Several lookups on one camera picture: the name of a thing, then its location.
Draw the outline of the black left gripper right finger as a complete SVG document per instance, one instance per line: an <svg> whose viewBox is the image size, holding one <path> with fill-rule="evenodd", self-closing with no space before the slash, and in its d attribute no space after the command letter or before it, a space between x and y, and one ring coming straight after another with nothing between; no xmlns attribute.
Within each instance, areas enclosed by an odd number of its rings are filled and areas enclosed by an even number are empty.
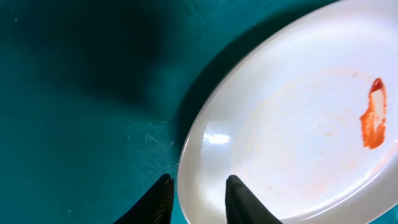
<svg viewBox="0 0 398 224"><path fill-rule="evenodd" d="M282 224L236 175L226 180L227 224Z"/></svg>

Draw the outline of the white plate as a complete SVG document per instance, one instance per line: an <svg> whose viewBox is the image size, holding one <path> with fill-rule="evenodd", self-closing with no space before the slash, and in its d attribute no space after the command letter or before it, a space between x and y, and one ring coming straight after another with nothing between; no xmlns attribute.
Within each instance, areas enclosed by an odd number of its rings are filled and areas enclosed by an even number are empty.
<svg viewBox="0 0 398 224"><path fill-rule="evenodd" d="M183 146L187 222L226 223L230 175L284 223L369 223L397 205L396 1L321 7L224 77Z"/></svg>

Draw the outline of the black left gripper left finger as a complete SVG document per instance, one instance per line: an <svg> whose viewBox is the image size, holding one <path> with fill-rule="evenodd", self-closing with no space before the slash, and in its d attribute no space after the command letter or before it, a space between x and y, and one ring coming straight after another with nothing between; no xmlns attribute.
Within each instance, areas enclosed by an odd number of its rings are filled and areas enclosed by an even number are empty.
<svg viewBox="0 0 398 224"><path fill-rule="evenodd" d="M114 224L170 224L174 205L174 179L163 174Z"/></svg>

